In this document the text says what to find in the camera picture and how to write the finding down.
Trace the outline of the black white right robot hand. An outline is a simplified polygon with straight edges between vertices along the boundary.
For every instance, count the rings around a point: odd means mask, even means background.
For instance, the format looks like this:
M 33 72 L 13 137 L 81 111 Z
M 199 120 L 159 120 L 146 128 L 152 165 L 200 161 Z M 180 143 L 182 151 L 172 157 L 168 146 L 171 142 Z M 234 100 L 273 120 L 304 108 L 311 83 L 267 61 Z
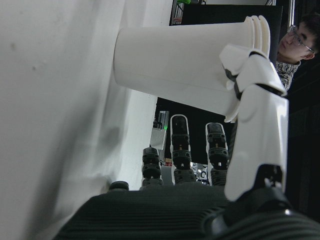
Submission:
M 174 185 L 161 179 L 159 155 L 142 154 L 143 182 L 124 181 L 90 198 L 60 229 L 58 240 L 317 240 L 318 222 L 292 209 L 284 195 L 287 170 L 286 91 L 267 56 L 228 44 L 220 54 L 235 102 L 233 153 L 223 127 L 206 125 L 210 185 L 191 168 L 187 118 L 171 118 Z

